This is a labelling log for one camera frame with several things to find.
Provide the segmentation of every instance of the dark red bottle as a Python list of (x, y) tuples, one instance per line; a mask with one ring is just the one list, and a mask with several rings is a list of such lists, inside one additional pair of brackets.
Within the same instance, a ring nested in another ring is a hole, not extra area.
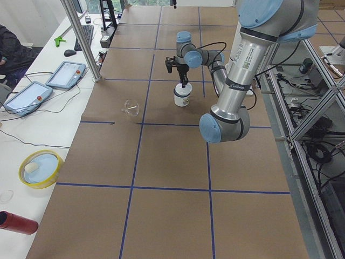
[(0, 212), (0, 229), (31, 235), (36, 232), (38, 223), (9, 212)]

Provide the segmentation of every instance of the black keyboard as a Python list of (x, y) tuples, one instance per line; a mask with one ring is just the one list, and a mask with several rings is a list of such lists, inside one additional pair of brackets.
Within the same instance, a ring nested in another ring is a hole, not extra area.
[[(82, 25), (81, 27), (84, 30), (88, 44), (91, 45), (92, 35), (93, 35), (93, 25), (92, 24), (86, 24), (86, 25)], [(81, 46), (78, 42), (78, 39), (75, 39), (74, 50), (75, 51), (81, 51)]]

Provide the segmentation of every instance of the tablet device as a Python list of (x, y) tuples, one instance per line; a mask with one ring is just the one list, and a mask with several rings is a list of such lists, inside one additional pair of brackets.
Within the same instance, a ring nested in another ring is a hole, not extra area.
[(36, 110), (53, 92), (49, 86), (33, 81), (10, 100), (4, 107), (9, 113), (25, 116)]
[(77, 84), (85, 68), (85, 64), (64, 61), (48, 79), (46, 85), (53, 88), (71, 89)]

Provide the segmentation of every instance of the green clip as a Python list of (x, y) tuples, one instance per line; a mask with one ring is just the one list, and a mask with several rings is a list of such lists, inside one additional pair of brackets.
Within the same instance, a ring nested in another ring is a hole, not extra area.
[(64, 40), (61, 36), (55, 38), (54, 40), (55, 40), (55, 46), (56, 47), (60, 46), (60, 42), (66, 42), (66, 40)]

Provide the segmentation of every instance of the white container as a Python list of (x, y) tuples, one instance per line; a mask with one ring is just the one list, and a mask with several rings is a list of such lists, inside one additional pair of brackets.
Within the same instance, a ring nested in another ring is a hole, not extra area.
[(182, 87), (182, 84), (179, 83), (174, 89), (174, 101), (175, 104), (179, 107), (187, 106), (189, 103), (189, 96), (192, 91), (192, 85), (187, 83), (185, 87)]

